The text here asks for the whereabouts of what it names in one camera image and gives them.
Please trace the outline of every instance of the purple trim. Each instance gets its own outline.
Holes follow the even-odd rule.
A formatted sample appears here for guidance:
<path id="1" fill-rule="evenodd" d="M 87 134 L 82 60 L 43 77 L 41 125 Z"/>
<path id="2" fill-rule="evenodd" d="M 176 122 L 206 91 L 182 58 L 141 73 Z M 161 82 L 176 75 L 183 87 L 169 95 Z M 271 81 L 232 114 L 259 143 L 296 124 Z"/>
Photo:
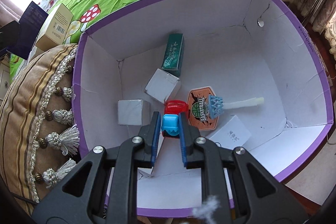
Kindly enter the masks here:
<path id="1" fill-rule="evenodd" d="M 139 0 L 134 2 L 128 6 L 121 8 L 113 12 L 112 14 L 104 17 L 97 23 L 91 25 L 82 35 L 79 40 L 79 45 L 77 49 L 75 68 L 73 72 L 73 90 L 76 94 L 76 98 L 73 100 L 73 112 L 75 116 L 75 120 L 77 122 L 77 126 L 80 132 L 80 148 L 79 152 L 82 157 L 84 157 L 89 151 L 86 145 L 83 122 L 81 118 L 81 109 L 80 109 L 80 83 L 81 83 L 81 70 L 82 70 L 82 61 L 83 61 L 83 53 L 85 44 L 87 41 L 87 37 L 95 33 L 100 28 L 110 24 L 111 22 L 131 13 L 141 8 L 144 8 L 148 5 L 160 2 L 162 0 Z M 331 100 L 331 93 L 329 89 L 329 84 L 327 80 L 327 76 L 324 72 L 322 64 L 318 55 L 315 52 L 313 45 L 310 42 L 309 36 L 306 30 L 302 27 L 299 20 L 296 16 L 290 11 L 290 9 L 281 1 L 281 0 L 272 0 L 288 17 L 290 22 L 296 27 L 299 32 L 302 40 L 304 41 L 307 49 L 310 52 L 311 58 L 315 64 L 315 67 L 318 71 L 320 81 L 322 84 L 322 88 L 324 91 L 324 98 L 326 104 L 327 111 L 327 123 L 321 133 L 318 135 L 316 140 L 308 147 L 308 149 L 303 152 L 300 157 L 298 157 L 293 163 L 291 163 L 288 167 L 278 173 L 275 178 L 279 181 L 284 180 L 287 176 L 289 176 L 292 172 L 294 172 L 304 161 L 316 150 L 316 148 L 320 145 L 323 138 L 325 138 L 326 134 L 329 132 L 332 124 L 333 124 L 333 105 Z M 230 206 L 233 208 L 233 200 L 230 200 Z M 149 217 L 188 217 L 191 215 L 192 208 L 181 208 L 181 209 L 151 209 L 151 208 L 137 208 L 138 215 L 149 216 Z"/>

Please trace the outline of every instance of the red toy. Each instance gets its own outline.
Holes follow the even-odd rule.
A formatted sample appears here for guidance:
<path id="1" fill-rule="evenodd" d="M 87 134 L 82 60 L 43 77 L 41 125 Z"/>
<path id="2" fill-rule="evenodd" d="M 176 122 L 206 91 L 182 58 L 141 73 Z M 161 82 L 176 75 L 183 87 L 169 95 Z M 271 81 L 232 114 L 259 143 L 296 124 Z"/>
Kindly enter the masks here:
<path id="1" fill-rule="evenodd" d="M 185 112 L 185 115 L 189 116 L 188 104 L 181 100 L 170 100 L 165 104 L 165 114 L 177 114 Z"/>

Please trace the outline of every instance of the tassel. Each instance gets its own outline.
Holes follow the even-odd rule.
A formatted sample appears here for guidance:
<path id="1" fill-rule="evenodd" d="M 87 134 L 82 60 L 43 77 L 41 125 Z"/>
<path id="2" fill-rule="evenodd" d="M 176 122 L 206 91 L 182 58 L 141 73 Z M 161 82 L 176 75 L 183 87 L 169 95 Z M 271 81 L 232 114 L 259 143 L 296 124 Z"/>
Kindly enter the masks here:
<path id="1" fill-rule="evenodd" d="M 43 180 L 48 185 L 47 188 L 54 187 L 75 166 L 76 166 L 76 162 L 72 159 L 69 159 L 57 171 L 53 170 L 52 168 L 49 168 L 47 171 L 43 172 Z"/>
<path id="2" fill-rule="evenodd" d="M 53 89 L 53 93 L 55 93 L 57 96 L 62 96 L 64 100 L 66 100 L 67 102 L 71 102 L 72 99 L 72 87 L 71 88 L 60 88 L 55 87 Z"/>
<path id="3" fill-rule="evenodd" d="M 49 146 L 61 150 L 64 156 L 67 154 L 72 156 L 77 154 L 77 149 L 79 147 L 79 131 L 76 124 L 65 130 L 61 135 L 52 132 L 45 139 Z"/>
<path id="4" fill-rule="evenodd" d="M 73 112 L 72 109 L 69 111 L 61 109 L 61 110 L 54 110 L 52 112 L 52 118 L 59 123 L 72 125 L 73 119 Z"/>

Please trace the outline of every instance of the black cable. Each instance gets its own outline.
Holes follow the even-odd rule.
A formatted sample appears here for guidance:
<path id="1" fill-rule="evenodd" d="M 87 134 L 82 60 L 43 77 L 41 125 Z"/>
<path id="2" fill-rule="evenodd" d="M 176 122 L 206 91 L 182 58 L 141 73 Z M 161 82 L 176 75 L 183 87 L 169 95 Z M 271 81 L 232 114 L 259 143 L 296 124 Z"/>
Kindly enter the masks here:
<path id="1" fill-rule="evenodd" d="M 24 198 L 24 197 L 22 197 L 22 196 L 20 196 L 20 195 L 17 195 L 17 194 L 12 193 L 12 192 L 11 192 L 11 194 L 13 195 L 14 198 L 17 198 L 17 199 L 20 199 L 20 200 L 22 200 L 22 201 L 24 201 L 24 202 L 30 203 L 30 204 L 33 205 L 33 206 L 38 205 L 37 202 L 32 201 L 31 199 Z"/>

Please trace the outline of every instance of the red polka dot mushroom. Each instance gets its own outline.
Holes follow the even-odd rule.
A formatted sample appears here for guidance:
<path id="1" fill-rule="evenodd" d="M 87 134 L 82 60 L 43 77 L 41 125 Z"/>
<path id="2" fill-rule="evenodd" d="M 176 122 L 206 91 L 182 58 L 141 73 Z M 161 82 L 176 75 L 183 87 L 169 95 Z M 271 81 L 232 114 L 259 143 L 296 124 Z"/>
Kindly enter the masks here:
<path id="1" fill-rule="evenodd" d="M 90 22 L 91 20 L 94 20 L 100 14 L 100 12 L 101 10 L 99 8 L 99 5 L 95 4 L 82 15 L 82 17 L 79 20 L 81 23 L 84 23 L 81 28 L 81 32 L 85 31 L 87 23 Z"/>

